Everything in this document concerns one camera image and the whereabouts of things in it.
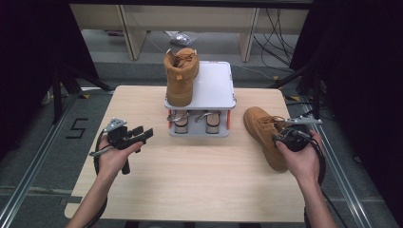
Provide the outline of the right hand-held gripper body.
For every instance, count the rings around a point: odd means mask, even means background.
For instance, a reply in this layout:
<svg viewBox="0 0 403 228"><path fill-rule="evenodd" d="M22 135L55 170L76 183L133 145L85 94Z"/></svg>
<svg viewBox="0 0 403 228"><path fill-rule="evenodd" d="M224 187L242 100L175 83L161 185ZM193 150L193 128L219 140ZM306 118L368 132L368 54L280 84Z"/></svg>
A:
<svg viewBox="0 0 403 228"><path fill-rule="evenodd" d="M312 139L310 134L309 124L322 124L321 119L311 119L308 117L295 117L286 119L287 124L280 134L285 137L284 144L289 150L298 152L302 150Z"/></svg>

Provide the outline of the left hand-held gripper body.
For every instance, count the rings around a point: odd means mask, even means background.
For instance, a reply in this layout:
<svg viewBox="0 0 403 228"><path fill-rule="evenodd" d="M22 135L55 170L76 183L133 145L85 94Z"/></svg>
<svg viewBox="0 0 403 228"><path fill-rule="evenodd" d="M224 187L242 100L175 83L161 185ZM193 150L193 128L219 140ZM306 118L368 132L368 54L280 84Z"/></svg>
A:
<svg viewBox="0 0 403 228"><path fill-rule="evenodd" d="M100 164L99 157L106 151L106 147L100 148L99 144L101 142L101 138L104 135L107 135L107 141L110 146L113 146L116 149L125 149L128 148L131 144L135 143L135 139L137 136L132 135L132 130L129 130L126 126L127 121L121 120L118 118L112 118L111 121L103 128L100 132L97 140L95 150L89 153L89 156L93 158L95 172L99 173Z"/></svg>

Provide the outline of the tan suede boot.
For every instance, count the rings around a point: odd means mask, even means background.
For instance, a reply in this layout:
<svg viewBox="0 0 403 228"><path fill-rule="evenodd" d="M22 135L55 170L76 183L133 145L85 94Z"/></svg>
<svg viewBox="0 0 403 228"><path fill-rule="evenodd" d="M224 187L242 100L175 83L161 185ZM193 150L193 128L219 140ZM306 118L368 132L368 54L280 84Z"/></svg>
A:
<svg viewBox="0 0 403 228"><path fill-rule="evenodd" d="M243 114L243 124L249 135L260 145L269 166L279 173L289 171L284 155L289 149L284 142L275 141L289 123L280 116L273 116L258 106L249 107Z"/></svg>
<svg viewBox="0 0 403 228"><path fill-rule="evenodd" d="M167 88L166 100L172 106L187 106L193 97L193 82L199 73L199 56L186 47L178 52L169 49L163 59Z"/></svg>

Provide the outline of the grey two-tier shoe rack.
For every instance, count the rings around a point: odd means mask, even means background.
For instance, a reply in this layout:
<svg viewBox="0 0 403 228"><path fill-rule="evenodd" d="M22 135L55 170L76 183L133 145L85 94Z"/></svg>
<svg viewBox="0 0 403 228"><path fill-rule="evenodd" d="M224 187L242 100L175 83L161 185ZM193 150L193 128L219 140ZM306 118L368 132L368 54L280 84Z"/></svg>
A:
<svg viewBox="0 0 403 228"><path fill-rule="evenodd" d="M236 106L236 103L230 64L200 61L199 74L193 82L192 102L188 106L172 106L167 100L164 101L164 106L168 109L168 116L173 110L188 112L188 132L176 134L174 125L170 122L168 122L168 132L174 137L227 137L230 128L230 111ZM221 112L219 134L205 132L205 119L198 123L195 122L195 118L207 110Z"/></svg>

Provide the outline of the person's left hand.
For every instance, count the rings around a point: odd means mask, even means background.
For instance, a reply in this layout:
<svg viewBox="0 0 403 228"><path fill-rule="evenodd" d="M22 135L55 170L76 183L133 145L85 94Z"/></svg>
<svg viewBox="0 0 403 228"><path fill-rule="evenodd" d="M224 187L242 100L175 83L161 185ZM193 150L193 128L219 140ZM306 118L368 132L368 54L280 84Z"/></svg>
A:
<svg viewBox="0 0 403 228"><path fill-rule="evenodd" d="M118 173L122 170L128 157L139 151L144 144L135 142L128 148L119 150L110 146L107 137L103 136L99 144L100 148L107 148L107 151L100 156L100 170L97 175L97 180L114 181Z"/></svg>

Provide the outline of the person's right hand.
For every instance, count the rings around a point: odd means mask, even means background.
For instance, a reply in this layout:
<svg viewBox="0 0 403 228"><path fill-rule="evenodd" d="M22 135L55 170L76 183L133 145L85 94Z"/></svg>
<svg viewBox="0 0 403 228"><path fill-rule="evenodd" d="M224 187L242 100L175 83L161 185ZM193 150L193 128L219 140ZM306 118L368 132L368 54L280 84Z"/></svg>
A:
<svg viewBox="0 0 403 228"><path fill-rule="evenodd" d="M278 150L286 160L289 171L302 188L317 185L319 176L319 160L317 152L310 144L302 150L293 152L283 142L276 142Z"/></svg>

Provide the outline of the black metal stand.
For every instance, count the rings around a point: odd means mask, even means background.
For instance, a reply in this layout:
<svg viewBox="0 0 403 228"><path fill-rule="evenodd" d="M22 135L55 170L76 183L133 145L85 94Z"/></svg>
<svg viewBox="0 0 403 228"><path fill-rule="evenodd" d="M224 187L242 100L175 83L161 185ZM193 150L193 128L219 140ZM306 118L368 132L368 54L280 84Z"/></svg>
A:
<svg viewBox="0 0 403 228"><path fill-rule="evenodd" d="M103 83L97 76L86 74L82 70L67 64L56 65L51 75L54 103L54 124L56 124L62 118L63 114L61 88L64 87L67 93L72 95L78 95L83 92L77 83L78 78L84 79L85 81L99 87L101 90L114 90L114 87Z"/></svg>
<svg viewBox="0 0 403 228"><path fill-rule="evenodd" d="M313 109L312 114L316 120L319 119L319 101L320 101L320 74L314 66L303 66L302 68L291 73L284 79L269 85L269 88L280 88L300 77L301 80L297 86L297 93L307 94L309 90L313 91Z"/></svg>

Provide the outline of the dark curtain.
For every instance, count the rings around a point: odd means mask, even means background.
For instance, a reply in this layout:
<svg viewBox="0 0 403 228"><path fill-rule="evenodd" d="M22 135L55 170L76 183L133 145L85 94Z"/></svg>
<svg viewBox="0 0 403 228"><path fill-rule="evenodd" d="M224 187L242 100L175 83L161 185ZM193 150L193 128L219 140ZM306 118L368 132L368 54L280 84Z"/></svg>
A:
<svg viewBox="0 0 403 228"><path fill-rule="evenodd" d="M67 67L98 77L68 0L0 0L0 161Z"/></svg>
<svg viewBox="0 0 403 228"><path fill-rule="evenodd" d="M313 0L292 67L314 70L347 139L403 227L403 0Z"/></svg>

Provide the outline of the clear plastic bag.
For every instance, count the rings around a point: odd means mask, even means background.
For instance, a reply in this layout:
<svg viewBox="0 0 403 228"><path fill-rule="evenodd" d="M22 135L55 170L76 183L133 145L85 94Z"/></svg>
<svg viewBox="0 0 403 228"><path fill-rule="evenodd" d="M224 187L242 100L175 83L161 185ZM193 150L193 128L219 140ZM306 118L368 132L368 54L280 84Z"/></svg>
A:
<svg viewBox="0 0 403 228"><path fill-rule="evenodd" d="M189 47L196 41L196 37L176 32L170 36L170 43L182 47Z"/></svg>

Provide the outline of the light wooden desk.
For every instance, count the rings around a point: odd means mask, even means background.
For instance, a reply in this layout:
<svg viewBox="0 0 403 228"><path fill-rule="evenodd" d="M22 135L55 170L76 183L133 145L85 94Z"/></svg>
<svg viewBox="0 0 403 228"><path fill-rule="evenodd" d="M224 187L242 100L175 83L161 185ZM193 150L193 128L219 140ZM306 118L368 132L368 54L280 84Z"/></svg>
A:
<svg viewBox="0 0 403 228"><path fill-rule="evenodd" d="M306 9L214 8L135 5L72 4L80 29L120 29L125 37L129 57L139 58L149 30L231 32L239 38L242 61L249 60L252 36L272 31L269 21L279 17L276 32L301 33Z"/></svg>

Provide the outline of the aluminium floor rail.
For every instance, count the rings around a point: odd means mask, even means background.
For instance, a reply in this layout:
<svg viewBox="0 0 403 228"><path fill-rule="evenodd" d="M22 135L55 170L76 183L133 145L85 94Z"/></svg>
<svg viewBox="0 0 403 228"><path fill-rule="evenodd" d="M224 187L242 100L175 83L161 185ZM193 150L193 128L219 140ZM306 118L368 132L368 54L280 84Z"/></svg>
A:
<svg viewBox="0 0 403 228"><path fill-rule="evenodd" d="M19 208L21 207L29 188L31 187L33 181L39 173L46 157L48 156L48 152L52 145L54 144L57 135L59 134L66 118L68 112L71 110L72 106L75 104L78 99L78 95L69 95L66 98L64 107L62 108L62 114L59 119L53 123L41 143L39 149L37 150L33 160L29 164L28 169L26 170L23 178L19 181L18 185L14 188L7 204L0 212L0 228L9 228L12 224Z"/></svg>
<svg viewBox="0 0 403 228"><path fill-rule="evenodd" d="M344 214L349 214L354 219L356 228L373 228L352 183L343 170L335 148L330 142L325 129L321 124L314 125L312 123L311 127L322 136L326 165L333 175L342 195L340 199L329 198L325 192L325 198L328 200L331 210L335 213L343 228L352 228L347 224L347 220L343 217Z"/></svg>

